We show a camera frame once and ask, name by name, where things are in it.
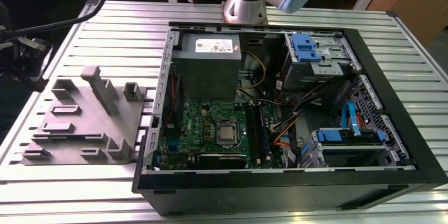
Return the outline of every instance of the sticker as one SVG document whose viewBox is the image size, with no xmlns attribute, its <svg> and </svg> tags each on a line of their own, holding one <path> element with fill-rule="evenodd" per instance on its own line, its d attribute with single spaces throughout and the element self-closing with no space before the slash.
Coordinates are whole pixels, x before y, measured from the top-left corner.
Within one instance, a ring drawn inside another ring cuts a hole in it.
<svg viewBox="0 0 448 224">
<path fill-rule="evenodd" d="M 274 84 L 274 88 L 281 90 L 281 87 L 282 87 L 282 82 L 277 81 L 276 84 Z"/>
<path fill-rule="evenodd" d="M 196 40 L 196 52 L 233 53 L 230 39 L 198 39 Z"/>
<path fill-rule="evenodd" d="M 292 153 L 292 151 L 288 152 L 288 157 L 290 161 L 294 163 L 296 162 L 296 155 Z"/>
<path fill-rule="evenodd" d="M 329 50 L 328 50 L 328 48 L 318 48 L 318 54 L 320 55 L 328 55 L 329 54 Z"/>
</svg>

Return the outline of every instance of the yellow cable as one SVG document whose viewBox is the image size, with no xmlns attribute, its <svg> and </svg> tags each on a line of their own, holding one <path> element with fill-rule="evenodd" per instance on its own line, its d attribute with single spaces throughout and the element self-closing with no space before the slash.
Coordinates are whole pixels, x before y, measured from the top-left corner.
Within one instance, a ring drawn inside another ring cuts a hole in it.
<svg viewBox="0 0 448 224">
<path fill-rule="evenodd" d="M 241 51 L 241 52 L 244 52 L 244 53 L 246 53 L 248 55 L 250 55 L 250 56 L 256 59 L 256 61 L 260 63 L 261 68 L 262 68 L 262 78 L 261 78 L 261 80 L 260 80 L 256 84 L 253 84 L 253 85 L 250 85 L 250 86 L 237 87 L 237 89 L 252 89 L 252 88 L 254 88 L 257 85 L 260 85 L 260 84 L 262 83 L 262 81 L 264 81 L 264 79 L 265 79 L 265 75 L 266 75 L 266 67 L 264 66 L 262 61 L 260 60 L 258 57 L 256 57 L 254 54 L 252 54 L 252 53 L 248 52 L 248 51 Z"/>
</svg>

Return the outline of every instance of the blue latch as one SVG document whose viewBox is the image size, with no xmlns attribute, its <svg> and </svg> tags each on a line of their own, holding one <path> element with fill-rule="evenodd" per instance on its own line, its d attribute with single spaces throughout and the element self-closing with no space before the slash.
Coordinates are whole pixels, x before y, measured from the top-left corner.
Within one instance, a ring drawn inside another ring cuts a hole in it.
<svg viewBox="0 0 448 224">
<path fill-rule="evenodd" d="M 342 141 L 338 130 L 324 129 L 316 132 L 317 140 L 322 141 Z"/>
<path fill-rule="evenodd" d="M 377 134 L 377 138 L 380 139 L 380 142 L 384 143 L 385 142 L 385 134 L 384 131 L 376 131 Z"/>
<path fill-rule="evenodd" d="M 290 39 L 300 62 L 320 62 L 322 60 L 316 52 L 316 43 L 308 34 L 292 34 Z"/>
</svg>

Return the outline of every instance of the aluminum extrusion table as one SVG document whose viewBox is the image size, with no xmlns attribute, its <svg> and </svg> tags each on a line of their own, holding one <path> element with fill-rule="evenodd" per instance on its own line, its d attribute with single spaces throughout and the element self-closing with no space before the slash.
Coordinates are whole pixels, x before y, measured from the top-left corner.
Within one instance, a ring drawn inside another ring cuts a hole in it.
<svg viewBox="0 0 448 224">
<path fill-rule="evenodd" d="M 88 3 L 84 15 L 93 9 Z M 33 93 L 0 147 L 0 223 L 437 223 L 446 222 L 448 186 L 408 194 L 368 210 L 281 212 L 165 218 L 130 192 L 129 165 L 24 166 L 21 153 L 44 118 L 56 78 L 82 83 L 84 65 L 98 65 L 113 85 L 148 87 L 141 126 L 149 125 L 168 21 L 220 22 L 218 5 L 108 1 L 86 23 L 76 25 L 49 66 L 44 93 Z M 384 12 L 301 9 L 292 15 L 268 8 L 270 25 L 356 28 L 398 94 L 441 166 L 448 170 L 448 76 L 400 19 Z"/>
</svg>

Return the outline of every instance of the ram slot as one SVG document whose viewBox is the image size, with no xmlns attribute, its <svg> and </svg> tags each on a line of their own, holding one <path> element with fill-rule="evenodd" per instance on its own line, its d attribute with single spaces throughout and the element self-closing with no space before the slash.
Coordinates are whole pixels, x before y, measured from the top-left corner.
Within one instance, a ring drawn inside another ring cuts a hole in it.
<svg viewBox="0 0 448 224">
<path fill-rule="evenodd" d="M 258 145 L 260 145 L 260 157 L 264 160 L 269 154 L 269 143 L 268 143 L 268 132 L 266 132 L 266 121 L 264 120 L 264 114 L 262 114 L 262 107 L 258 106 L 257 110 L 257 116 L 258 116 L 258 122 L 260 122 L 260 138 L 258 138 Z"/>
<path fill-rule="evenodd" d="M 246 127 L 246 137 L 249 142 L 249 153 L 250 161 L 257 163 L 260 161 L 258 155 L 258 134 L 257 134 L 257 118 L 254 117 L 254 107 L 248 105 L 245 106 L 245 127 Z"/>
</svg>

